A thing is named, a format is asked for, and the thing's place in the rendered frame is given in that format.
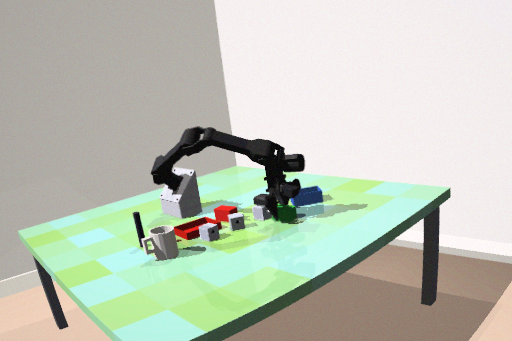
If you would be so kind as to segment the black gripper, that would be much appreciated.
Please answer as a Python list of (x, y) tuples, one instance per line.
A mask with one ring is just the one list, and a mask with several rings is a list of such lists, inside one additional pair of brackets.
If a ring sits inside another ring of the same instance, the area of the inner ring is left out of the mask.
[[(260, 194), (253, 198), (254, 204), (265, 205), (275, 220), (278, 220), (278, 203), (289, 205), (291, 198), (289, 196), (282, 195), (282, 193), (281, 197), (277, 197), (276, 195), (276, 184), (278, 181), (282, 183), (284, 177), (286, 178), (286, 174), (283, 174), (283, 172), (276, 175), (266, 175), (266, 177), (264, 177), (264, 181), (267, 181), (268, 189), (266, 189), (266, 193), (269, 194)], [(276, 197), (279, 201), (277, 201)]]

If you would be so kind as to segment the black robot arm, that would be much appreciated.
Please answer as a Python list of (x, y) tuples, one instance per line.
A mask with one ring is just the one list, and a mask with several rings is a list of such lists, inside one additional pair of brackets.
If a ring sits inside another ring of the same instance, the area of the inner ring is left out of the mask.
[[(201, 134), (204, 134), (200, 140)], [(184, 155), (191, 156), (204, 150), (205, 147), (215, 146), (236, 153), (248, 156), (253, 162), (265, 166), (266, 175), (276, 175), (283, 171), (304, 172), (306, 162), (303, 154), (284, 153), (285, 148), (270, 140), (255, 139), (248, 140), (220, 131), (212, 127), (203, 128), (200, 126), (186, 128), (182, 133), (180, 142), (175, 145), (165, 156), (159, 156), (151, 170), (153, 183), (165, 184), (168, 189), (176, 191), (183, 180), (183, 176), (175, 174), (172, 170)], [(275, 155), (275, 150), (277, 154)], [(300, 180), (294, 179), (287, 182), (285, 177), (282, 183), (276, 184), (277, 197), (289, 196), (294, 198), (299, 193)], [(282, 195), (281, 195), (282, 193)]]

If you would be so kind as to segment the grey mug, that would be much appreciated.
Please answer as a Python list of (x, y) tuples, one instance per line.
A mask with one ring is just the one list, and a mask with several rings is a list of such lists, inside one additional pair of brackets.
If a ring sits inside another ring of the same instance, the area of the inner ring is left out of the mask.
[[(151, 242), (152, 249), (148, 249), (147, 242)], [(142, 238), (144, 253), (154, 253), (158, 260), (173, 259), (179, 255), (174, 227), (164, 225), (149, 230), (149, 237)]]

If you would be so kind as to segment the green gauge with short grey pin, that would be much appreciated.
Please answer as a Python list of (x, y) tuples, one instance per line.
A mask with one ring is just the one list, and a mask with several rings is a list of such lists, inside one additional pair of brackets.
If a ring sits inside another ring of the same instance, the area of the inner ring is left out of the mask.
[(285, 221), (290, 222), (297, 218), (296, 206), (278, 204), (278, 220), (275, 220), (272, 216), (273, 221)]

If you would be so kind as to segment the red tray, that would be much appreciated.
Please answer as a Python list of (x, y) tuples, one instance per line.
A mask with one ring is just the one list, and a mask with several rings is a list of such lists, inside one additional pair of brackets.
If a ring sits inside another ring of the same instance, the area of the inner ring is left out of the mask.
[(204, 216), (204, 217), (201, 217), (200, 219), (197, 219), (197, 220), (194, 220), (191, 222), (186, 222), (184, 224), (174, 227), (175, 235), (182, 237), (183, 239), (186, 239), (186, 240), (190, 240), (192, 238), (199, 237), (200, 233), (199, 233), (198, 226), (203, 226), (206, 223), (217, 224), (218, 230), (222, 229), (221, 221)]

